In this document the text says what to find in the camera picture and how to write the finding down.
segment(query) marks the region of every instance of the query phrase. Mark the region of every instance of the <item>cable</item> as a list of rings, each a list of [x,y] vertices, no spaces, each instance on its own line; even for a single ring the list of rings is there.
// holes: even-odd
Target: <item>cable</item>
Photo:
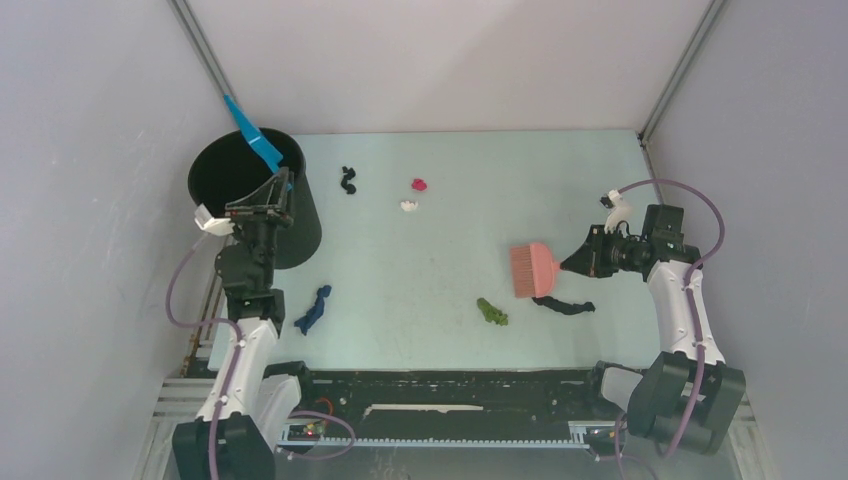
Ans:
[[[197,252],[197,249],[203,243],[204,240],[209,236],[208,233],[204,233],[194,245],[191,246],[188,253],[186,253],[185,257],[180,261],[179,265],[177,265],[177,269],[174,270],[174,275],[171,277],[171,282],[168,284],[168,291],[165,293],[165,313],[168,315],[168,320],[180,328],[200,328],[205,327],[207,325],[214,325],[216,323],[223,323],[225,325],[229,325],[236,332],[236,345],[233,350],[233,357],[230,360],[230,365],[227,368],[227,373],[224,375],[224,381],[221,383],[221,391],[218,394],[218,401],[215,402],[215,409],[212,412],[212,421],[209,425],[209,476],[212,480],[219,480],[218,477],[218,460],[217,460],[217,450],[218,450],[218,422],[221,418],[221,409],[224,406],[224,401],[222,398],[225,396],[225,392],[230,388],[230,382],[233,379],[233,374],[236,371],[236,364],[238,363],[239,356],[241,355],[241,341],[244,339],[244,333],[241,331],[241,328],[238,324],[228,318],[210,318],[207,320],[202,320],[195,323],[184,323],[180,322],[176,318],[174,318],[174,312],[171,310],[171,296],[174,293],[174,286],[177,283],[177,278],[179,278],[180,273],[185,268],[188,261],[194,254]]]
[[[328,453],[327,455],[311,456],[311,455],[303,455],[303,454],[300,454],[300,453],[290,452],[288,450],[283,450],[290,457],[302,458],[304,460],[311,460],[311,461],[329,460],[331,458],[336,458],[336,457],[340,457],[340,456],[344,455],[345,453],[349,452],[350,449],[353,448],[353,446],[356,444],[356,433],[354,433],[353,427],[351,427],[349,423],[345,422],[344,420],[342,420],[339,417],[334,417],[332,415],[327,415],[326,413],[315,412],[315,411],[312,411],[312,410],[298,410],[296,412],[292,412],[292,413],[289,414],[289,418],[292,418],[292,417],[315,417],[315,418],[320,418],[320,419],[323,419],[323,420],[333,422],[337,425],[341,425],[342,427],[344,427],[345,430],[347,430],[347,433],[350,434],[350,441],[348,442],[347,445],[345,445],[344,448],[342,448],[338,452]]]
[[[680,425],[677,427],[677,431],[674,432],[674,436],[671,439],[671,442],[668,445],[668,450],[663,454],[663,458],[671,457],[674,452],[677,450],[678,445],[680,445],[680,440],[683,438],[683,433],[686,431],[686,426],[689,424],[689,420],[692,418],[692,412],[695,409],[695,403],[698,401],[698,393],[701,391],[701,384],[704,380],[704,364],[706,363],[706,347],[703,344],[704,341],[704,332],[701,328],[701,317],[698,315],[698,306],[695,302],[695,292],[692,288],[690,288],[692,283],[692,275],[698,268],[704,264],[710,257],[715,255],[721,245],[724,243],[724,218],[721,216],[721,212],[718,211],[718,207],[710,200],[706,195],[701,193],[699,190],[686,185],[685,183],[681,183],[675,180],[667,180],[662,178],[653,178],[650,180],[643,180],[641,182],[632,183],[624,188],[618,190],[619,193],[624,193],[628,190],[631,190],[636,187],[640,187],[642,185],[648,184],[662,184],[662,185],[671,185],[674,187],[682,188],[690,193],[693,193],[695,196],[700,198],[707,204],[707,206],[712,210],[713,215],[715,215],[716,220],[718,221],[718,240],[713,248],[710,249],[703,257],[699,258],[695,261],[689,268],[686,270],[686,273],[683,276],[683,280],[685,283],[686,290],[686,299],[689,303],[689,310],[692,312],[692,329],[695,333],[695,341],[697,343],[696,347],[696,357],[697,357],[697,366],[695,369],[695,379],[692,382],[692,393],[689,394],[689,400],[686,402],[686,408],[683,409],[683,415],[680,417]]]

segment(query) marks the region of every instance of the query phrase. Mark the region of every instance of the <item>blue brush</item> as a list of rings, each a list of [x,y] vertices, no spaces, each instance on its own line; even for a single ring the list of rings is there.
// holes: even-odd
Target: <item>blue brush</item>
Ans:
[[[283,159],[283,154],[271,145],[271,142],[265,138],[265,135],[262,135],[262,132],[255,125],[250,123],[250,120],[229,95],[224,95],[224,101],[227,102],[227,107],[230,108],[230,113],[233,114],[236,125],[241,130],[244,139],[247,140],[247,144],[268,164],[272,174],[277,173],[280,170],[280,161]]]

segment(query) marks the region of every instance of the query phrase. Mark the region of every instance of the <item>brush bristles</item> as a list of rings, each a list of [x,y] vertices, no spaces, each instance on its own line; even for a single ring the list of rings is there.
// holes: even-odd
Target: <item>brush bristles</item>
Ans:
[[[533,283],[533,258],[529,245],[509,249],[509,262],[512,267],[512,288],[516,298],[532,297],[536,293]]]

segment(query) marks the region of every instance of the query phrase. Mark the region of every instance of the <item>green crumpled object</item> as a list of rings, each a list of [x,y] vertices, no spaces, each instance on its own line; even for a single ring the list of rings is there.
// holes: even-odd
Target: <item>green crumpled object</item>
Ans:
[[[485,298],[477,299],[477,308],[483,312],[483,317],[485,317],[487,322],[494,323],[495,325],[500,325],[502,327],[509,325],[509,316],[500,311],[500,309],[493,307],[492,304],[486,301]]]

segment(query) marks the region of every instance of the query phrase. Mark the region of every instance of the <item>cable connector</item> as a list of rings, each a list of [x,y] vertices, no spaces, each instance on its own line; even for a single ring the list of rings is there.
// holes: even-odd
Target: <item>cable connector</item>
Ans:
[[[233,222],[229,218],[213,217],[206,205],[202,203],[194,211],[194,223],[204,232],[218,237],[233,233]]]
[[[618,224],[630,218],[630,214],[633,212],[633,207],[624,200],[618,190],[610,190],[608,194],[601,197],[601,205],[610,211],[607,221],[604,223],[606,233],[614,232],[618,228]]]

